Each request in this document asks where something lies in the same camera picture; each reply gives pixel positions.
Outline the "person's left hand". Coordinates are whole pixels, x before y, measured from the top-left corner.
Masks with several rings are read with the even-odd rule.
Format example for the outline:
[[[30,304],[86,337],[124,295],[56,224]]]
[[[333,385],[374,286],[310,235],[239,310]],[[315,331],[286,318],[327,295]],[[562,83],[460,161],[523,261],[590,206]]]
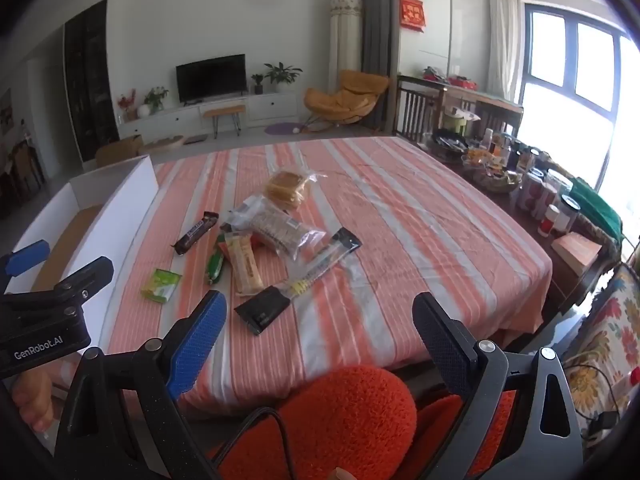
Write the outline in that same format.
[[[45,432],[53,422],[52,382],[45,370],[33,368],[17,377],[11,388],[23,422],[35,432]]]

